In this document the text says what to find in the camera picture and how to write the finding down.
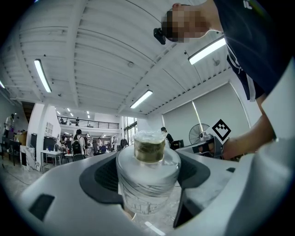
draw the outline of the plastic container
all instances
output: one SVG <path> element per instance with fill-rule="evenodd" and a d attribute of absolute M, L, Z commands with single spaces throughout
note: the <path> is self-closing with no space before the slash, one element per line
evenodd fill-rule
<path fill-rule="evenodd" d="M 140 131 L 135 144 L 117 156 L 119 184 L 125 206 L 150 215 L 163 208 L 174 188 L 181 167 L 178 154 L 165 147 L 160 131 Z"/>

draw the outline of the desk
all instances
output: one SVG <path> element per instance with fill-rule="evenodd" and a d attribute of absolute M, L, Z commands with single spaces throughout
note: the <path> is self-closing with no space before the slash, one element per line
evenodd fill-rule
<path fill-rule="evenodd" d="M 72 157 L 72 162 L 73 162 L 73 154 L 65 154 L 64 157 Z"/>
<path fill-rule="evenodd" d="M 55 159 L 55 166 L 56 166 L 56 156 L 60 155 L 61 152 L 55 152 L 55 151 L 49 151 L 49 150 L 43 150 L 41 151 L 41 163 L 43 163 L 43 158 L 42 158 L 42 153 L 45 153 L 46 154 L 46 164 L 47 164 L 47 155 L 52 155 L 54 156 L 54 159 Z M 52 167 L 49 166 L 49 165 L 43 165 L 42 164 L 42 172 L 43 171 L 43 168 L 47 168 L 47 169 L 51 169 Z"/>

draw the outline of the railing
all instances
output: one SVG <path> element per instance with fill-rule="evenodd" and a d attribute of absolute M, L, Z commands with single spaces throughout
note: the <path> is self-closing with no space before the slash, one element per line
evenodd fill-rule
<path fill-rule="evenodd" d="M 100 129 L 119 129 L 118 123 L 109 123 L 109 122 L 101 122 L 101 121 L 94 121 L 94 120 L 82 120 L 82 119 L 75 119 L 75 118 L 67 118 L 57 116 L 60 124 L 65 125 L 73 125 L 73 126 L 81 126 L 81 127 L 88 127 L 88 128 L 100 128 Z"/>

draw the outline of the ceiling light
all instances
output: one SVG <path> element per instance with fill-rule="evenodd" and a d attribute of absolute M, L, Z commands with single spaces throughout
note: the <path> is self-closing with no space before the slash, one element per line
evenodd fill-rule
<path fill-rule="evenodd" d="M 205 48 L 201 49 L 200 51 L 196 52 L 195 54 L 191 55 L 189 57 L 189 62 L 193 65 L 197 61 L 201 60 L 202 58 L 206 57 L 210 53 L 214 52 L 215 50 L 219 49 L 223 45 L 225 45 L 225 39 L 219 38 L 215 41 L 213 41 L 211 44 L 206 46 Z"/>
<path fill-rule="evenodd" d="M 130 108 L 134 109 L 136 108 L 139 104 L 141 104 L 145 99 L 147 99 L 151 94 L 153 94 L 153 92 L 151 90 L 148 90 L 147 92 L 145 92 L 138 100 L 136 100 L 135 103 L 133 103 L 131 105 Z"/>
<path fill-rule="evenodd" d="M 43 84 L 46 92 L 51 93 L 52 90 L 49 87 L 48 81 L 47 81 L 47 79 L 45 77 L 44 70 L 43 70 L 43 67 L 42 67 L 42 64 L 41 64 L 41 60 L 40 59 L 36 59 L 34 61 L 34 63 L 35 63 L 35 67 L 37 69 L 38 75 L 39 75 L 39 77 L 41 79 L 41 82 L 42 82 L 42 84 Z"/>
<path fill-rule="evenodd" d="M 0 80 L 0 85 L 1 85 L 2 88 L 5 89 L 5 86 L 2 84 L 1 80 Z"/>

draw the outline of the ceiling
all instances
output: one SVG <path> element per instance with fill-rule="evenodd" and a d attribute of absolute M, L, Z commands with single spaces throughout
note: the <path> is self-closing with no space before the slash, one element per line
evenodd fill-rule
<path fill-rule="evenodd" d="M 57 116 L 68 117 L 68 118 L 79 117 L 79 119 L 83 119 L 83 120 L 94 120 L 94 116 L 95 116 L 95 112 L 89 111 L 90 118 L 88 118 L 87 111 L 82 111 L 78 109 L 70 109 L 70 111 L 68 111 L 67 107 L 60 107 L 60 106 L 55 106 L 55 111 L 60 112 L 60 115 L 56 113 Z"/>
<path fill-rule="evenodd" d="M 68 133 L 69 135 L 73 134 L 73 130 L 69 130 L 67 128 L 62 128 L 60 131 L 61 135 L 64 133 Z M 111 136 L 115 136 L 116 134 L 114 133 L 102 133 L 102 132 L 93 132 L 93 131 L 87 131 L 87 134 L 90 135 L 90 137 L 95 138 L 95 137 L 101 137 L 101 138 L 109 138 Z"/>
<path fill-rule="evenodd" d="M 199 1 L 182 0 L 183 4 Z M 10 97 L 70 109 L 145 117 L 229 68 L 225 46 L 191 65 L 188 56 L 219 38 L 189 43 L 153 36 L 172 0 L 40 0 L 0 51 L 0 80 Z M 38 77 L 41 59 L 52 93 Z M 136 109 L 133 101 L 153 94 Z"/>

